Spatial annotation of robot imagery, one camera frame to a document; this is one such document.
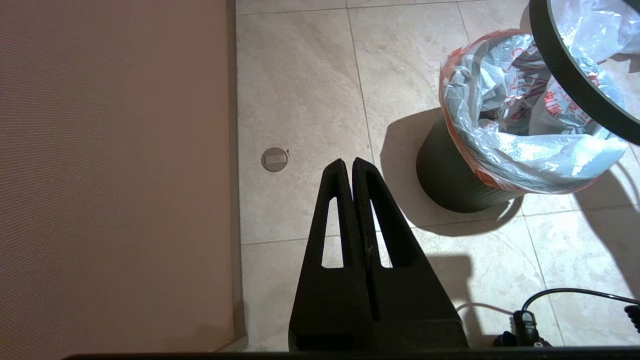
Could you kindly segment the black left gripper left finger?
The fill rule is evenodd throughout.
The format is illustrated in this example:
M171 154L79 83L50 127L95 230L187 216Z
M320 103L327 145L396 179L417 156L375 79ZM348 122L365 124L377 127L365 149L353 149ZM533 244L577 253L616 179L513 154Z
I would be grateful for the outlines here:
M329 204L337 202L342 268L322 265ZM366 351L373 319L359 221L342 159L323 171L288 326L291 351Z

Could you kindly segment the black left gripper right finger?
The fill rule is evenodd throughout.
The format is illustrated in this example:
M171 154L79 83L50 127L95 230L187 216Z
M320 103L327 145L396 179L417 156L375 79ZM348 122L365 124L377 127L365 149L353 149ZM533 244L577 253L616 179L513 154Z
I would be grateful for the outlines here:
M374 164L354 160L352 193L377 349L469 348L460 316Z

